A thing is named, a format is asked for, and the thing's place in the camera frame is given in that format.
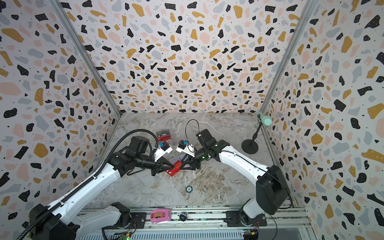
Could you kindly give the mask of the yellow leather card holder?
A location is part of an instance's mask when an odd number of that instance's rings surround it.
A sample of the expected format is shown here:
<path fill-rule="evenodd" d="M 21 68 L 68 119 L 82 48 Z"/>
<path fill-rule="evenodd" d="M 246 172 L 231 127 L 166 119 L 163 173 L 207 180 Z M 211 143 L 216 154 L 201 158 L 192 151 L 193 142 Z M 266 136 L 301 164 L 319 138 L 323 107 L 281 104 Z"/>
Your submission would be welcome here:
<path fill-rule="evenodd" d="M 189 157 L 190 157 L 190 155 L 188 155 L 188 154 L 182 154 L 182 155 L 178 155 L 178 156 L 170 159 L 169 162 L 171 164 L 173 164 L 174 166 L 176 166 L 177 164 L 182 163 L 185 160 L 188 160 Z"/>

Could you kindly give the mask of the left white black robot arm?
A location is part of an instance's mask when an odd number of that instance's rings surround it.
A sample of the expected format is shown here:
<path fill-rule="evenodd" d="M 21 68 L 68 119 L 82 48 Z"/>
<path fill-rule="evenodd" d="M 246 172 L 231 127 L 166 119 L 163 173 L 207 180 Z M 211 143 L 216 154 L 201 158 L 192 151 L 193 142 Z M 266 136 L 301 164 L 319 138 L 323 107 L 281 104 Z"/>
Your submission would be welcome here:
<path fill-rule="evenodd" d="M 107 227 L 138 229 L 140 219 L 119 202 L 91 214 L 78 214 L 106 187 L 123 176 L 134 175 L 134 169 L 138 172 L 150 170 L 152 176 L 172 170 L 174 166 L 164 158 L 172 150 L 167 142 L 157 143 L 153 148 L 149 139 L 132 137 L 128 146 L 113 150 L 106 162 L 73 190 L 46 207 L 41 204 L 34 207 L 29 226 L 18 238 L 22 240 L 30 235 L 33 240 L 76 240 Z"/>

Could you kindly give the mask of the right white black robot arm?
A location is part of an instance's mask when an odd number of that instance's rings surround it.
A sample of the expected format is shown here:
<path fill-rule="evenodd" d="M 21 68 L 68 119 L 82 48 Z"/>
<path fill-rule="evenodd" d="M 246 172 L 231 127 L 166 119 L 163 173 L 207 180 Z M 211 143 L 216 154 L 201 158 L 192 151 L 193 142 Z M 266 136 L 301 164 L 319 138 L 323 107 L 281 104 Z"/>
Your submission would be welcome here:
<path fill-rule="evenodd" d="M 229 227 L 252 226 L 264 214 L 274 215 L 290 197 L 288 186 L 278 166 L 268 167 L 254 162 L 227 141 L 217 141 L 207 129 L 196 136 L 202 146 L 198 150 L 187 140 L 181 140 L 178 144 L 177 151 L 186 154 L 180 170 L 199 170 L 201 162 L 214 159 L 235 169 L 256 188 L 254 198 L 246 201 L 239 210 L 226 212 L 225 222 Z"/>

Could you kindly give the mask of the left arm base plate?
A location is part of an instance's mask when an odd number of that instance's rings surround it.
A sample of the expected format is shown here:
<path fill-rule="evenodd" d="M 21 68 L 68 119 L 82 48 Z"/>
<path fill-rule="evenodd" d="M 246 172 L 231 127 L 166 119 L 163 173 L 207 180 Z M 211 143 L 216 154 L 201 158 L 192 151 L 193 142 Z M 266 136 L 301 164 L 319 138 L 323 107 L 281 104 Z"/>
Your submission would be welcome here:
<path fill-rule="evenodd" d="M 133 231 L 143 229 L 147 220 L 147 213 L 133 212 L 123 214 L 114 225 L 105 227 L 106 230 Z"/>

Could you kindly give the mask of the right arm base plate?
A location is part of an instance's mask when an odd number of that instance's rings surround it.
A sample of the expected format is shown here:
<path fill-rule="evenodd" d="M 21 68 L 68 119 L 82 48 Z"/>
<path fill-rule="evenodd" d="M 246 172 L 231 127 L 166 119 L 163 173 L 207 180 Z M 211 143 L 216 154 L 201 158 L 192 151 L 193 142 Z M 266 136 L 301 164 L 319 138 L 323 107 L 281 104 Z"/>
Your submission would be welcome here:
<path fill-rule="evenodd" d="M 240 210 L 226 211 L 224 222 L 228 227 L 266 227 L 267 221 L 264 214 L 260 214 L 254 219 L 250 219 Z"/>

